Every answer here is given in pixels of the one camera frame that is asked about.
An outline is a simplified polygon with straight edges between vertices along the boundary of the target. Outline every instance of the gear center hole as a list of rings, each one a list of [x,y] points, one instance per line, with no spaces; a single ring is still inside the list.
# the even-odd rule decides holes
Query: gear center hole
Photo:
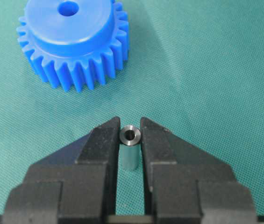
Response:
[[[76,2],[65,1],[59,5],[58,11],[63,16],[72,16],[79,11],[79,6]]]

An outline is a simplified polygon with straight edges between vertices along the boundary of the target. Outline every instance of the steel tube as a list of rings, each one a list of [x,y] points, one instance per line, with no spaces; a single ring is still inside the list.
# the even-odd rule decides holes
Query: steel tube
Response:
[[[128,171],[137,169],[140,158],[141,132],[132,125],[125,126],[120,131],[121,166]]]

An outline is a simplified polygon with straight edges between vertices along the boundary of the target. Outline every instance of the gear tooth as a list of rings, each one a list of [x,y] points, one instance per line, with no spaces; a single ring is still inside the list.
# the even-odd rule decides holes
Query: gear tooth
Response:
[[[41,80],[45,83],[48,82],[48,78],[42,67],[43,56],[40,55],[39,52],[34,51],[30,59]]]
[[[95,57],[94,59],[91,60],[91,63],[93,64],[94,72],[96,74],[98,82],[101,85],[106,85],[105,72],[104,72],[102,58],[100,56]]]
[[[24,16],[19,17],[19,22],[21,23],[22,26],[26,25],[26,19]]]
[[[121,2],[115,2],[113,1],[113,5],[116,11],[121,11],[122,10],[122,3]]]
[[[72,85],[71,73],[68,69],[67,63],[55,63],[55,69],[62,88],[67,92]]]
[[[24,36],[27,33],[24,26],[17,27],[16,32],[18,33],[19,36]]]
[[[90,90],[94,89],[94,78],[91,74],[91,68],[90,68],[90,64],[89,61],[81,61],[81,66],[82,66],[82,70],[83,70],[83,76],[84,76],[84,80],[87,84],[87,87]]]
[[[24,53],[26,53],[27,51],[32,51],[33,50],[33,52],[34,52],[34,48],[33,48],[33,46],[31,45],[31,44],[27,44],[25,47],[23,47],[22,48],[22,51],[24,52]]]
[[[130,38],[129,38],[129,24],[127,21],[119,20],[118,29],[123,30],[127,33],[128,50],[130,50]]]
[[[128,21],[128,14],[127,14],[127,12],[125,12],[125,11],[119,11],[119,12],[116,12],[116,17],[117,17],[119,20]]]
[[[35,72],[35,74],[38,75],[38,73],[37,73],[37,71],[36,71],[36,69],[35,69],[35,67],[34,67],[34,64],[32,63],[32,61],[31,61],[31,59],[30,59],[31,56],[32,56],[32,54],[34,53],[34,49],[32,49],[32,47],[29,46],[29,44],[28,44],[28,45],[26,45],[26,46],[23,48],[23,52],[24,52],[24,55],[26,56],[26,58],[28,59],[28,61],[29,61],[30,65],[31,65],[33,71]]]
[[[114,65],[114,55],[113,55],[113,51],[110,48],[108,48],[102,54],[102,60],[103,60],[103,64],[104,64],[105,73],[110,78],[116,78],[115,65]]]
[[[119,29],[116,34],[116,39],[121,42],[122,58],[126,61],[128,59],[128,34]]]
[[[71,72],[72,81],[75,85],[77,92],[81,92],[84,85],[84,80],[82,78],[83,71],[81,64],[79,62],[75,64],[73,63],[72,68],[70,68],[70,72]]]
[[[43,62],[43,70],[46,73],[51,86],[57,88],[60,85],[60,82],[54,68],[54,61],[47,60],[46,63]]]
[[[20,36],[20,37],[18,38],[18,43],[19,43],[20,46],[23,48],[23,47],[25,47],[27,44],[29,44],[29,41],[27,40],[26,37],[24,37],[24,36]]]
[[[122,70],[123,69],[123,58],[122,58],[122,44],[119,40],[115,39],[111,42],[110,45],[111,50],[113,51],[114,55],[114,63],[116,69]]]

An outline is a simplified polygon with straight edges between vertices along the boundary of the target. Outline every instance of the gear hub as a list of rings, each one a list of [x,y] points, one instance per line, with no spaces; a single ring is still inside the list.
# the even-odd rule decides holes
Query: gear hub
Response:
[[[105,85],[128,59],[128,15],[115,0],[29,0],[24,11],[18,42],[53,88]]]

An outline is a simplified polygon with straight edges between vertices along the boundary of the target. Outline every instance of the teal cloth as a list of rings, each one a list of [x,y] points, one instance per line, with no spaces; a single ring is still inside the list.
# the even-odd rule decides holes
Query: teal cloth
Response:
[[[31,163],[117,115],[136,126],[147,116],[231,164],[264,215],[264,0],[122,2],[124,70],[65,93],[40,81],[17,43],[26,0],[0,0],[0,213]],[[120,168],[118,214],[143,213],[142,184],[141,165]]]

